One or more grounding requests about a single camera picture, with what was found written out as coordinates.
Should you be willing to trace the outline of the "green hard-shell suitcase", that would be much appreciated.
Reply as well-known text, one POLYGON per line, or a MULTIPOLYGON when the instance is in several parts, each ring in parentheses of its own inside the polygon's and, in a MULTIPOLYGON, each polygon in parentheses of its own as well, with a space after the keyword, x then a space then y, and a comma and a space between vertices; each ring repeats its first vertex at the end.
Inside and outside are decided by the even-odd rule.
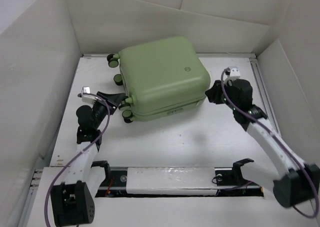
POLYGON ((201 105, 211 84, 207 69, 186 37, 138 44, 107 56, 119 68, 113 77, 126 98, 119 105, 125 123, 147 122, 201 105))

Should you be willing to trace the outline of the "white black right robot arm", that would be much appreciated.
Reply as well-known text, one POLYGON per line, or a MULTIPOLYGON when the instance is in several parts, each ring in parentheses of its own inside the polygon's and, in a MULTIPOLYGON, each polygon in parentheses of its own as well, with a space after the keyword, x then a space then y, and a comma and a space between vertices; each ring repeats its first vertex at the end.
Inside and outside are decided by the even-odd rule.
POLYGON ((216 80, 205 92, 209 102, 225 104, 241 125, 264 150, 277 173, 263 168, 250 158, 233 163, 231 178, 237 184, 252 181, 273 192, 277 202, 284 208, 291 208, 315 199, 318 207, 320 169, 298 157, 276 133, 265 112, 253 104, 253 88, 249 81, 236 79, 231 85, 216 80))

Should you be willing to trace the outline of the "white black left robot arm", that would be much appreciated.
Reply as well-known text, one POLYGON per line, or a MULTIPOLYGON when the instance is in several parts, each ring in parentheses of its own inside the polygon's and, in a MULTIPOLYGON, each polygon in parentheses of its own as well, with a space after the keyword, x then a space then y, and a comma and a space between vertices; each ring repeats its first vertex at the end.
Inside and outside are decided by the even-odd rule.
POLYGON ((99 127, 103 120, 110 120, 126 94, 100 91, 92 94, 89 87, 84 87, 78 97, 84 105, 76 110, 76 154, 61 170, 66 172, 64 179, 59 184, 53 181, 45 197, 45 202, 51 203, 57 227, 78 227, 93 222, 94 197, 100 185, 107 185, 112 178, 109 163, 95 160, 105 132, 99 127))

